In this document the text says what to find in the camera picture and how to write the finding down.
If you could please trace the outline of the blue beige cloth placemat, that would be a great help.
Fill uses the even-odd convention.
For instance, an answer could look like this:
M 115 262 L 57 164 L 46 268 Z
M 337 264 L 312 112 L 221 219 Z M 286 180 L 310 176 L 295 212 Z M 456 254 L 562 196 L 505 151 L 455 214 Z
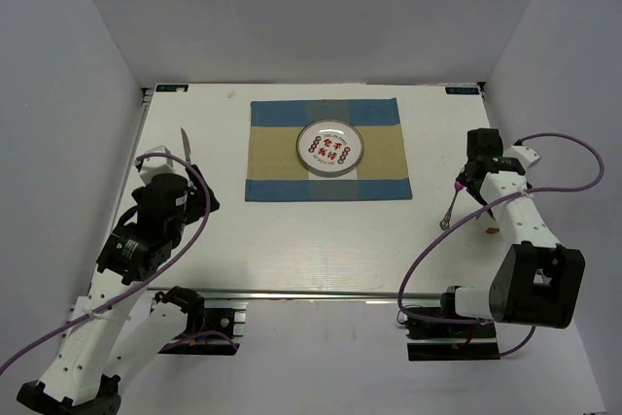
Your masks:
M 397 99 L 254 101 L 248 202 L 407 200 Z

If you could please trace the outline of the metal tin cup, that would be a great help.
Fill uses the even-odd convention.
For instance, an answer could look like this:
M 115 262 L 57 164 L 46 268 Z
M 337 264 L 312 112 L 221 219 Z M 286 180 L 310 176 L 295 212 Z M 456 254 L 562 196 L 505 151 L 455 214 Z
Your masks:
M 497 234 L 497 233 L 499 233 L 500 231 L 501 231 L 501 230 L 500 230 L 500 228 L 499 228 L 497 225 L 489 225 L 489 226 L 486 228 L 486 232 L 487 232 L 488 234 Z

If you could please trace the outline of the pink iridescent fork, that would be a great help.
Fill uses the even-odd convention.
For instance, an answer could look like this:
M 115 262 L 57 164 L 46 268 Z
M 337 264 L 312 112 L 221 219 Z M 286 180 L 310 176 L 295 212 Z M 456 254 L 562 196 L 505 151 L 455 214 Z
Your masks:
M 439 227 L 440 227 L 440 229 L 442 231 L 446 231 L 446 230 L 448 230 L 450 228 L 454 206 L 455 206 L 456 200 L 458 198 L 458 195 L 460 194 L 460 192 L 463 189 L 464 189 L 464 186 L 460 182 L 455 182 L 454 183 L 454 194 L 453 194 L 453 197 L 452 197 L 451 202 L 450 202 L 450 204 L 449 204 L 449 206 L 447 208 L 447 211 L 445 212 L 443 218 L 439 222 Z

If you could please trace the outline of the white plate with red characters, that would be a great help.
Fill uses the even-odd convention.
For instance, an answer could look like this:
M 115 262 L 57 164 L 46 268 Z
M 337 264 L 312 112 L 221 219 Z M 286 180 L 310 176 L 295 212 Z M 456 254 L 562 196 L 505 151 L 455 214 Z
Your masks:
M 322 177 L 339 177 L 355 169 L 363 158 L 363 137 L 344 121 L 321 120 L 305 126 L 296 139 L 303 166 Z

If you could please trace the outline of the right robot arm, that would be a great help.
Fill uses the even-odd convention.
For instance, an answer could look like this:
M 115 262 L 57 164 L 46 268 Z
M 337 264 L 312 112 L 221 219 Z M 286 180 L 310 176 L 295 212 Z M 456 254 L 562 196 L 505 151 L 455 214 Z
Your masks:
M 481 205 L 516 196 L 487 210 L 510 245 L 490 286 L 448 290 L 453 302 L 438 312 L 440 327 L 453 336 L 464 334 L 474 319 L 566 328 L 585 259 L 580 251 L 562 245 L 526 193 L 526 172 L 539 155 L 524 145 L 506 149 L 496 129 L 480 128 L 467 133 L 466 157 L 457 181 Z

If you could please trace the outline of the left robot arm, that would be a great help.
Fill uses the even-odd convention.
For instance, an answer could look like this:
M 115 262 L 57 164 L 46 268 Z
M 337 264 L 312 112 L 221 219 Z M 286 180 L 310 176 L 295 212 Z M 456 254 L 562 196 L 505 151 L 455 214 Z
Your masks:
M 142 286 L 169 263 L 186 226 L 220 207 L 196 165 L 140 173 L 143 187 L 96 261 L 81 322 L 69 329 L 50 367 L 24 383 L 17 402 L 39 414 L 115 414 L 123 392 L 176 337 L 205 325 L 204 298 L 176 286 L 160 295 L 150 316 L 128 336 L 121 331 Z

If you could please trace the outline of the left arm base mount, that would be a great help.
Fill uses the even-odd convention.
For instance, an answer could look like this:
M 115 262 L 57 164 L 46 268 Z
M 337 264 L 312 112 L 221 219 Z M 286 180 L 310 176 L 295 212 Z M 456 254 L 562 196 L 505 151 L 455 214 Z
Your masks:
M 247 302 L 208 300 L 203 327 L 182 333 L 166 344 L 162 355 L 235 356 L 245 332 Z

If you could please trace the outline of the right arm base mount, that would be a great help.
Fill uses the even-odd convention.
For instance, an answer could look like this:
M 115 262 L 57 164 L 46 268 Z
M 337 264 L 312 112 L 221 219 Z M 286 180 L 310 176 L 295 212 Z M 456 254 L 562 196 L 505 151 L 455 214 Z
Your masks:
M 397 312 L 397 324 L 406 330 L 410 362 L 470 362 L 499 360 L 495 325 L 453 325 L 413 320 Z

